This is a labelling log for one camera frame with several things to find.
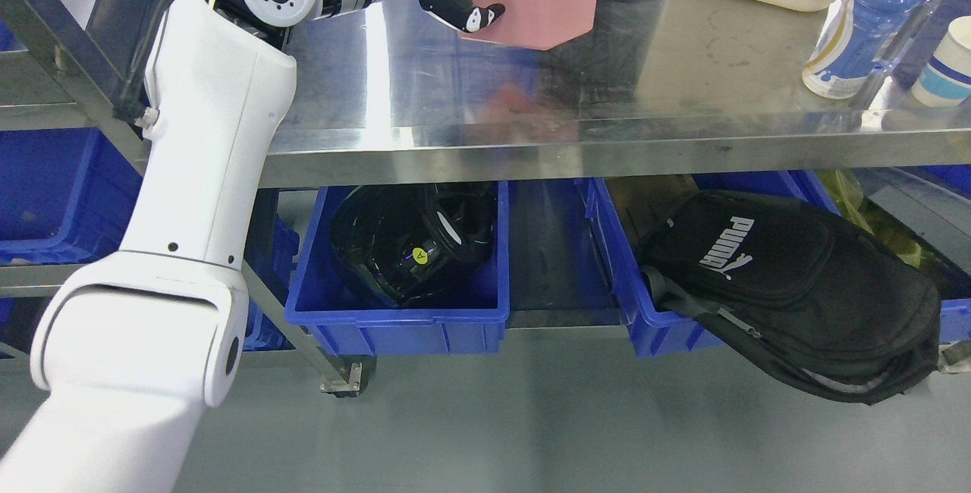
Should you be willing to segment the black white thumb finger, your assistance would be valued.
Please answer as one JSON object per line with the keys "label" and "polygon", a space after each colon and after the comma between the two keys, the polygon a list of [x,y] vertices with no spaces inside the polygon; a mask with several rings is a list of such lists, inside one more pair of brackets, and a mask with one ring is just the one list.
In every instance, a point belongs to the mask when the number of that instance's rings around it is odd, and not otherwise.
{"label": "black white thumb finger", "polygon": [[506,12],[502,3],[481,6],[472,0],[419,0],[419,4],[423,11],[462,33],[478,33]]}

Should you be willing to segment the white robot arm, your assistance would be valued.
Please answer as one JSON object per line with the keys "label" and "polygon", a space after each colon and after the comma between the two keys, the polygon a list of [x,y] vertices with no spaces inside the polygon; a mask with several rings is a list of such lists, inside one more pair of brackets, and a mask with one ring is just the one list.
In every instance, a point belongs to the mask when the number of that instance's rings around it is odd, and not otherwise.
{"label": "white robot arm", "polygon": [[[73,272],[29,351],[48,391],[2,458],[4,492],[170,492],[201,417],[228,396],[250,297],[247,227],[296,91],[288,31],[382,0],[172,0],[134,115],[150,141],[119,248]],[[500,5],[420,0],[477,31]]]}

